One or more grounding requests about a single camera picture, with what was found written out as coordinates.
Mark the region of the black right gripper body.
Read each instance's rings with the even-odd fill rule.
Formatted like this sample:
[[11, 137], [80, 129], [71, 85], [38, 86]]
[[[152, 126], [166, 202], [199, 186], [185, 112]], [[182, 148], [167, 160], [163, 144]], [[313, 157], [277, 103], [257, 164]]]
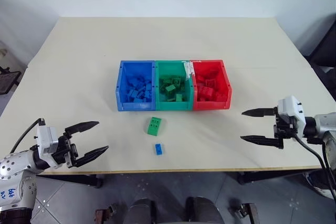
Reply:
[[274, 108], [276, 124], [274, 125], [274, 137], [283, 140], [294, 137], [298, 133], [297, 119], [286, 114], [279, 115], [278, 108]]

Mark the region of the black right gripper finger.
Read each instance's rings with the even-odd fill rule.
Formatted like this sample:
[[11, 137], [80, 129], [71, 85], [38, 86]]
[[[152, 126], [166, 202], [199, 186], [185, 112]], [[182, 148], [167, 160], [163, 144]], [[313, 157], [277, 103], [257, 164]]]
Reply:
[[274, 116], [277, 113], [277, 107], [274, 108], [257, 108], [242, 112], [242, 115], [252, 117]]
[[262, 146], [272, 146], [278, 149], [283, 149], [283, 140], [278, 138], [267, 138], [260, 135], [246, 135], [240, 137], [242, 140], [245, 140], [250, 143], [254, 143]]

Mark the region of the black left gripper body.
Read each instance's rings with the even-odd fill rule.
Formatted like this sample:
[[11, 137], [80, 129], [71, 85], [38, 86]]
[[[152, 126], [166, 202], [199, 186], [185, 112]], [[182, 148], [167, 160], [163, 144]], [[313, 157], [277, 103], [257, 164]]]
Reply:
[[53, 159], [58, 165], [66, 164], [68, 168], [76, 167], [78, 152], [75, 144], [71, 143], [72, 136], [68, 132], [64, 132], [58, 138], [58, 146], [56, 151], [52, 154]]

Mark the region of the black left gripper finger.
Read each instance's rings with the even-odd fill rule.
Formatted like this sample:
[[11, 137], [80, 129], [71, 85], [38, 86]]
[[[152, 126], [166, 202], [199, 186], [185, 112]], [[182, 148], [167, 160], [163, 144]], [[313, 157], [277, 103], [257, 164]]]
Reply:
[[75, 159], [72, 166], [73, 167], [81, 167], [87, 163], [90, 163], [92, 161], [94, 161], [95, 159], [97, 159], [100, 155], [102, 155], [107, 149], [109, 148], [109, 146], [104, 146], [104, 147], [100, 147], [97, 148], [95, 150], [92, 150], [90, 152], [85, 153], [85, 155], [79, 159]]
[[65, 135], [67, 137], [71, 137], [75, 133], [80, 133], [80, 132], [87, 131], [87, 130], [95, 127], [98, 124], [99, 124], [98, 121], [81, 122], [81, 123], [78, 123], [78, 124], [75, 124], [75, 125], [72, 125], [72, 126], [69, 126], [69, 127], [65, 128]]

